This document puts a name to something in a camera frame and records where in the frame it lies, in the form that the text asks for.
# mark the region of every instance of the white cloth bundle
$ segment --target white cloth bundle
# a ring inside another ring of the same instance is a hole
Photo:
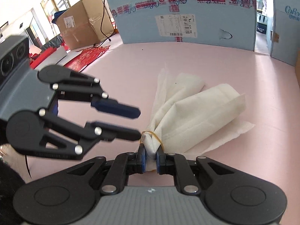
[[[246,109],[245,95],[228,84],[200,92],[203,86],[204,81],[197,76],[181,73],[172,80],[166,70],[161,71],[146,131],[154,132],[162,141],[165,153],[181,153],[194,159],[254,126],[235,119]],[[147,171],[156,169],[155,153],[160,142],[155,135],[142,135]]]

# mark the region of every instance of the black cable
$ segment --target black cable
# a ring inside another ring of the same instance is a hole
[[[102,16],[101,25],[100,25],[100,30],[101,30],[101,32],[102,32],[102,23],[103,23],[103,18],[104,18],[104,10],[105,10],[105,0],[103,1],[103,16]],[[115,33],[116,33],[116,28],[114,28],[113,33],[112,33],[110,36],[108,36],[108,37],[102,32],[102,34],[105,35],[106,39],[105,39],[104,41],[102,41],[100,44],[96,44],[96,43],[95,43],[95,44],[93,45],[93,47],[97,48],[97,47],[102,46],[102,44],[103,44],[104,42],[106,42],[107,40],[111,41],[110,38],[111,38]]]
[[[27,156],[26,156],[26,155],[25,155],[25,162],[26,162],[26,167],[27,167],[28,174],[29,174],[29,176],[31,177],[30,171],[29,171],[29,167],[28,167],[28,162],[27,162]]]
[[[100,30],[101,33],[106,37],[106,39],[108,39],[109,41],[112,41],[109,37],[106,36],[106,34],[103,33],[102,31],[102,23],[103,23],[103,19],[104,19],[104,12],[105,12],[105,0],[103,1],[103,15],[102,15],[102,20],[101,20],[101,26],[100,26]]]

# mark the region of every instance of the shipping label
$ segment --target shipping label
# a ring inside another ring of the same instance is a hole
[[[64,18],[64,24],[66,25],[66,28],[75,27],[75,22],[74,22],[73,16]]]
[[[170,14],[156,16],[160,36],[197,38],[197,25],[194,14]]]

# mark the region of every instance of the pink foam mat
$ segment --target pink foam mat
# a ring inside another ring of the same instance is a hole
[[[110,49],[83,73],[100,78],[104,90],[119,102],[135,105],[141,116],[131,120],[99,113],[88,103],[59,102],[59,116],[84,126],[102,121],[143,131],[148,125],[157,88],[165,66],[202,77],[205,88],[228,83],[246,94],[247,109],[241,119],[256,126],[205,155],[278,185],[286,193],[288,208],[282,225],[300,224],[300,92],[294,67],[268,55],[239,49],[192,43],[123,44],[114,35]],[[138,142],[100,142],[84,158],[135,151]],[[77,161],[28,158],[33,179],[60,171]],[[170,176],[154,172],[133,175],[129,185],[172,185]]]

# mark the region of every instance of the red fabric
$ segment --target red fabric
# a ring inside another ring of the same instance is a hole
[[[64,47],[64,49],[65,49],[66,51],[67,51],[67,50],[70,50],[70,48],[67,46],[67,44],[65,43],[65,41],[63,41],[61,45]]]
[[[76,72],[80,72],[97,58],[101,57],[109,49],[109,47],[110,46],[100,46],[96,48],[90,47],[83,49],[77,57],[65,64],[64,67],[70,68]]]
[[[37,59],[31,62],[30,67],[35,69],[38,65],[40,65],[48,56],[50,56],[53,52],[56,51],[56,48],[49,47],[43,53],[39,55]]]
[[[36,54],[36,53],[34,53],[34,54],[32,54],[32,53],[29,53],[29,57],[30,58],[34,58],[34,57],[37,57],[37,56],[39,56],[39,54]]]

